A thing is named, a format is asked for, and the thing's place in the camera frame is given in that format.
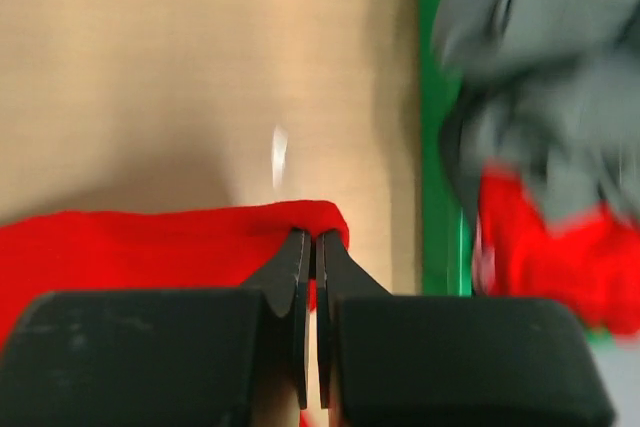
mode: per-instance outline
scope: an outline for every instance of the red garment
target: red garment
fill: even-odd
[[[289,231],[349,231],[330,202],[143,215],[64,212],[0,228],[0,346],[37,296],[60,290],[238,285]]]
[[[560,301],[591,328],[640,331],[640,232],[607,208],[546,225],[513,175],[482,179],[474,283],[489,295]]]

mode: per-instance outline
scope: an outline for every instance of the gray cloth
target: gray cloth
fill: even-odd
[[[640,220],[640,60],[617,50],[527,78],[465,122],[460,169],[516,170],[547,220],[602,200]]]
[[[467,81],[501,79],[613,43],[638,1],[442,0],[432,46]]]

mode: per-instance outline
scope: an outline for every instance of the red cloth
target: red cloth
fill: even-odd
[[[480,189],[474,283],[489,295],[560,301],[587,326],[640,331],[640,232],[603,205],[546,225],[525,186],[487,170]]]
[[[349,230],[330,202],[143,215],[64,212],[0,228],[0,346],[37,296],[60,290],[238,285],[298,227]]]

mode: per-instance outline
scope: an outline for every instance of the pile of clothes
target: pile of clothes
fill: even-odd
[[[441,0],[463,87],[440,154],[475,230],[476,293],[640,331],[640,0]]]

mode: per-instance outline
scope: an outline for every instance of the green bin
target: green bin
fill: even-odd
[[[431,54],[431,26],[440,0],[418,1],[424,185],[423,291],[428,295],[470,295],[469,230],[448,187],[438,153],[438,132],[455,102],[460,83],[455,79],[445,78]]]

